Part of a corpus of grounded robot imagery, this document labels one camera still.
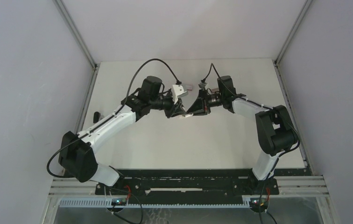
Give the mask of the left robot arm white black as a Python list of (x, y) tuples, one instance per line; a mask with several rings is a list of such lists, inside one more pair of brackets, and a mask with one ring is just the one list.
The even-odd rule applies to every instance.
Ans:
[(162, 80), (146, 77), (140, 88), (126, 96), (117, 109), (78, 133), (67, 132), (57, 153), (58, 163), (79, 182), (94, 181), (106, 185), (114, 195), (120, 194), (125, 183), (120, 173), (109, 165), (97, 162), (96, 153), (107, 140), (129, 125), (139, 121), (151, 110), (164, 111), (167, 118), (185, 114), (181, 98), (188, 94), (180, 83), (161, 92)]

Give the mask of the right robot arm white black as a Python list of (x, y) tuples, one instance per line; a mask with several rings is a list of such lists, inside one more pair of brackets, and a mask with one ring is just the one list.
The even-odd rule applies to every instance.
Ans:
[(299, 134), (285, 106), (265, 106), (236, 93), (230, 76), (218, 77), (217, 82), (216, 92), (209, 91), (204, 83), (200, 84), (198, 97), (187, 114), (208, 115), (212, 107), (223, 106), (233, 114), (255, 121), (262, 152), (252, 168), (253, 178), (248, 181), (248, 187), (252, 193), (261, 194), (267, 188), (266, 180), (273, 176), (280, 157), (299, 147)]

